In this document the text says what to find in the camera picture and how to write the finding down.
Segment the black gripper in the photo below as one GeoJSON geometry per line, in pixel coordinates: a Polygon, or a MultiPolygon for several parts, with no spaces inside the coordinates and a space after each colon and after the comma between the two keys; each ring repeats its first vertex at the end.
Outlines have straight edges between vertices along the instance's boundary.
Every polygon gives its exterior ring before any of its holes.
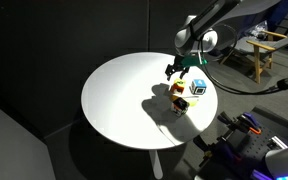
{"type": "Polygon", "coordinates": [[[180,74],[180,79],[183,79],[184,75],[189,72],[189,69],[189,58],[176,55],[174,63],[166,67],[165,74],[167,76],[167,80],[170,80],[172,74],[178,71],[182,71],[180,74]]]}

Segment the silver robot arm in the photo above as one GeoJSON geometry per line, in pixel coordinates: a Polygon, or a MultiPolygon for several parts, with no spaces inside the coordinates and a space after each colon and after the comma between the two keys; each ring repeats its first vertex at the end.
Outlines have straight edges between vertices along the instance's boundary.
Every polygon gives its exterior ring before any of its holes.
{"type": "MultiPolygon", "coordinates": [[[[176,72],[184,76],[192,63],[187,64],[186,59],[197,48],[198,65],[202,65],[201,54],[214,49],[213,42],[207,50],[204,48],[204,37],[209,34],[213,27],[226,19],[252,15],[265,11],[278,4],[280,0],[213,0],[212,3],[200,14],[187,17],[185,24],[177,32],[174,43],[176,56],[174,63],[168,65],[165,74],[167,79],[176,72]]],[[[288,147],[284,149],[271,150],[264,156],[264,164],[268,173],[274,180],[288,178],[288,147]]]]}

